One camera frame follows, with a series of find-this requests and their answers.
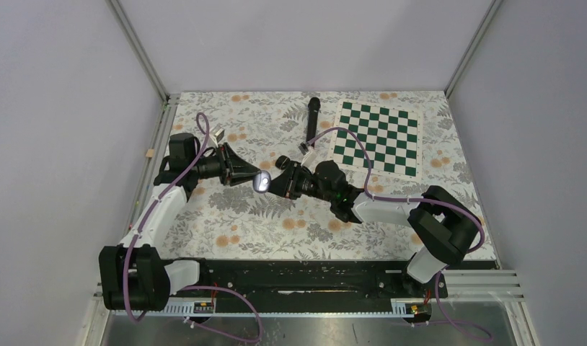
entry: metal frame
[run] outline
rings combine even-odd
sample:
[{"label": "metal frame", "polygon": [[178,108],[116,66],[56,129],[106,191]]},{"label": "metal frame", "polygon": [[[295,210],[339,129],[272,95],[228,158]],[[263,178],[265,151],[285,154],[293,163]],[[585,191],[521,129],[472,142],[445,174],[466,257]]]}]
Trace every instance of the metal frame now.
[{"label": "metal frame", "polygon": [[[529,312],[527,311],[518,278],[513,270],[446,270],[444,277],[449,289],[449,297],[442,299],[444,302],[500,302],[504,305],[508,320],[511,324],[516,344],[519,346],[539,346],[537,334],[531,325]],[[124,311],[108,311],[102,304],[101,286],[92,299],[88,318],[84,320],[82,338],[77,344],[79,346],[99,346],[107,329],[107,322],[110,316],[121,316]],[[167,307],[163,311],[148,313],[148,316],[185,317],[189,316],[189,310],[196,301],[206,301],[206,298],[170,298]],[[418,298],[394,298],[393,314],[386,313],[357,313],[357,314],[261,314],[268,318],[399,318],[397,312],[401,310],[404,303],[420,303]],[[222,317],[253,317],[251,313],[240,314],[215,314]]]},{"label": "metal frame", "polygon": [[119,0],[105,1],[113,11],[115,19],[118,21],[118,24],[120,25],[125,35],[125,38],[128,40],[128,43],[130,43],[130,47],[132,48],[132,51],[136,54],[138,61],[141,63],[141,66],[143,67],[143,70],[145,70],[145,72],[147,73],[147,77],[149,78],[151,85],[156,90],[159,98],[163,102],[166,102],[168,100],[168,91],[166,90],[166,88],[164,88],[164,85],[162,84],[162,81],[160,80],[158,73],[156,72],[156,69],[151,64],[151,60],[149,60],[147,52],[143,48],[141,41],[138,39],[136,31],[134,31],[134,28],[132,27],[132,24],[130,23],[128,16],[125,14],[125,11],[122,5],[120,4]]},{"label": "metal frame", "polygon": [[500,6],[503,2],[504,2],[504,0],[491,1],[491,5],[489,6],[489,9],[485,13],[485,16],[482,18],[482,21],[480,22],[480,25],[479,25],[478,29],[476,30],[476,33],[474,34],[472,41],[467,46],[467,49],[464,53],[464,56],[462,57],[461,61],[459,62],[457,69],[455,69],[455,73],[451,77],[449,84],[447,84],[446,89],[444,90],[444,94],[446,95],[447,99],[449,97],[451,97],[451,94],[453,94],[453,90],[457,86],[459,79],[461,78],[462,74],[466,70],[466,67],[467,67],[470,59],[472,59],[472,56],[476,52],[476,49],[478,48],[480,41],[482,41],[482,38],[485,36],[485,33],[487,32],[489,25],[493,21],[495,14],[497,13],[498,9],[500,8]]},{"label": "metal frame", "polygon": [[[150,149],[154,150],[154,155],[147,160],[143,168],[143,175],[138,183],[135,194],[135,203],[132,206],[130,216],[128,217],[128,225],[134,224],[136,219],[141,215],[143,207],[147,204],[151,197],[151,186],[162,159],[164,158],[166,147],[168,146],[168,138],[172,123],[175,121],[175,114],[177,112],[178,97],[170,97],[168,103],[159,116],[154,134],[151,139]],[[128,233],[128,228],[123,230],[122,236]]]}]

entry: metal floor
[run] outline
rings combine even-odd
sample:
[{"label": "metal floor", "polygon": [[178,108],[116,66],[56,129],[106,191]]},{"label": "metal floor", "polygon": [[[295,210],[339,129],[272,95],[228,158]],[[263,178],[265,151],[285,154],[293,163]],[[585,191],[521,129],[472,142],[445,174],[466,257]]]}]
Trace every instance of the metal floor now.
[{"label": "metal floor", "polygon": [[[443,319],[434,304],[433,321]],[[516,345],[504,306],[500,303],[450,303],[444,307],[449,316],[473,321],[495,336],[491,345]],[[460,334],[450,325],[404,327],[393,319],[370,318],[264,318],[265,331],[256,345],[485,345]],[[207,325],[253,337],[257,324],[251,318],[213,318]],[[127,316],[111,316],[102,341],[103,346],[178,346],[178,345],[246,345],[183,324],[181,318],[146,317],[142,324],[132,324]]]}]

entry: green square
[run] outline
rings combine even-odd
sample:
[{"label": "green square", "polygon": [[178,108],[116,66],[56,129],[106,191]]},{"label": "green square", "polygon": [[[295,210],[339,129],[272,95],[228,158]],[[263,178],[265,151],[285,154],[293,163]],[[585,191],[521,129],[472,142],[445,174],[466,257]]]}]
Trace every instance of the green square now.
[{"label": "green square", "polygon": [[395,165],[394,164],[385,164],[385,165],[383,165],[383,170],[386,172],[394,173],[395,172]]}]

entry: white square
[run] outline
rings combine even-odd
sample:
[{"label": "white square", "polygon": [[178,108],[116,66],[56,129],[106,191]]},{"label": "white square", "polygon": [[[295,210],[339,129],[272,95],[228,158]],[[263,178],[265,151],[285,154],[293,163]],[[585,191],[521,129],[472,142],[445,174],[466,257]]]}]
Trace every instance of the white square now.
[{"label": "white square", "polygon": [[366,143],[372,143],[372,144],[376,144],[376,139],[378,137],[376,137],[375,135],[368,135],[366,137]]},{"label": "white square", "polygon": [[377,144],[375,152],[385,154],[387,152],[387,147],[382,144]]},{"label": "white square", "polygon": [[379,171],[382,171],[383,169],[385,169],[385,164],[380,161],[375,161],[374,167],[372,167],[372,168],[378,169]]},{"label": "white square", "polygon": [[354,157],[353,166],[363,167],[363,159],[361,157]]}]

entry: leaf pattern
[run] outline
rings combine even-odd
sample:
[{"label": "leaf pattern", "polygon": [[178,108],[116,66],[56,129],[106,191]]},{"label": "leaf pattern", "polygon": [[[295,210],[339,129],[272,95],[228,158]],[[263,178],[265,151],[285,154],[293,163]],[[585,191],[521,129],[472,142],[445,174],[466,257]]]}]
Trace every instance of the leaf pattern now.
[{"label": "leaf pattern", "polygon": [[296,204],[292,200],[263,195],[255,200],[255,205],[251,207],[249,213],[265,218],[274,218],[275,216],[281,217],[285,211],[291,210],[291,208],[295,206]]},{"label": "leaf pattern", "polygon": [[[280,155],[302,158],[297,146],[305,137],[311,97],[321,99],[319,124],[334,123],[341,99],[418,110],[424,117],[421,183],[372,177],[369,187],[412,195],[440,185],[482,216],[443,92],[184,92],[172,133],[199,136],[195,115],[203,111],[211,126],[224,128],[224,140],[239,156],[277,177],[281,171],[274,161]],[[316,142],[319,157],[314,164],[327,157],[329,145],[329,138]],[[345,174],[357,186],[365,180],[362,172]],[[330,204],[321,200],[258,195],[249,184],[224,187],[218,179],[207,179],[199,182],[158,251],[162,258],[408,260],[421,247],[413,234],[401,225],[341,223],[331,214]],[[490,237],[467,258],[495,259]]]}]

